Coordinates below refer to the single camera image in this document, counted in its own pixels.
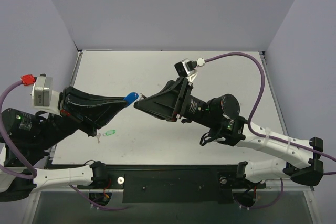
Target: blue object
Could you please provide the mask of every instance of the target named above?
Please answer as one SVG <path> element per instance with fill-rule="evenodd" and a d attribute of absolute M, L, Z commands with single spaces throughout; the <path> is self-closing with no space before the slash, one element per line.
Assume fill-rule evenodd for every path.
<path fill-rule="evenodd" d="M 124 101 L 127 101 L 127 106 L 131 105 L 133 102 L 135 102 L 137 100 L 137 98 L 139 98 L 138 93 L 132 92 L 129 93 L 125 98 Z"/>

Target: screw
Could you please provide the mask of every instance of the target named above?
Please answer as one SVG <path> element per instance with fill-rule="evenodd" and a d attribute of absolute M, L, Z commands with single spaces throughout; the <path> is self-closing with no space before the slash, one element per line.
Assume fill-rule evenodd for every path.
<path fill-rule="evenodd" d="M 220 182 L 221 184 L 226 184 L 226 183 L 227 183 L 227 179 L 226 179 L 226 177 L 221 177 L 221 178 L 219 179 L 219 182 Z"/>
<path fill-rule="evenodd" d="M 123 177 L 119 177 L 117 182 L 118 182 L 119 185 L 122 185 L 122 184 L 124 184 L 125 179 Z"/>

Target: red connector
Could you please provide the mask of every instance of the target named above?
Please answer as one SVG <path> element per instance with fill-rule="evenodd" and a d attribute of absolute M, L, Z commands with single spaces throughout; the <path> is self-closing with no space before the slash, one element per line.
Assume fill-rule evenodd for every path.
<path fill-rule="evenodd" d="M 60 112 L 61 112 L 61 115 L 71 116 L 71 113 L 66 111 L 65 109 L 61 109 Z"/>
<path fill-rule="evenodd" d="M 32 74 L 26 74 L 25 76 L 21 76 L 21 81 L 24 86 L 29 86 L 35 83 L 35 78 Z"/>

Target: cable tie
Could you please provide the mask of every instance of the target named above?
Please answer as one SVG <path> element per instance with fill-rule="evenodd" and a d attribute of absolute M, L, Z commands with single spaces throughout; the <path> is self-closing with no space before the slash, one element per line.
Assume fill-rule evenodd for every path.
<path fill-rule="evenodd" d="M 259 148 L 257 148 L 257 149 L 255 149 L 255 150 L 257 150 L 257 151 L 259 151 L 259 150 L 262 150 L 263 148 L 265 148 L 266 147 L 266 145 L 267 145 L 267 143 L 268 143 L 268 140 L 269 140 L 269 135 L 271 134 L 271 129 L 270 128 L 266 128 L 265 129 L 265 140 L 264 140 L 264 142 L 263 142 L 263 144 L 259 147 Z"/>
<path fill-rule="evenodd" d="M 282 158 L 283 156 L 285 156 L 285 155 L 287 155 L 288 154 L 288 150 L 289 150 L 289 146 L 290 146 L 290 143 L 292 142 L 292 139 L 289 137 L 289 136 L 287 136 L 287 147 L 286 147 L 286 151 L 282 154 L 282 155 L 280 155 L 280 157 L 278 157 L 278 158 Z"/>

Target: green key tag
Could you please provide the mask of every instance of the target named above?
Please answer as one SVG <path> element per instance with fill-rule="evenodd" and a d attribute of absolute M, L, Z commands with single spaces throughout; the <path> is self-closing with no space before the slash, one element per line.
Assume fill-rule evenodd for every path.
<path fill-rule="evenodd" d="M 109 130 L 109 131 L 106 131 L 106 132 L 103 134 L 103 136 L 113 135 L 115 132 L 116 132 L 116 130 Z"/>

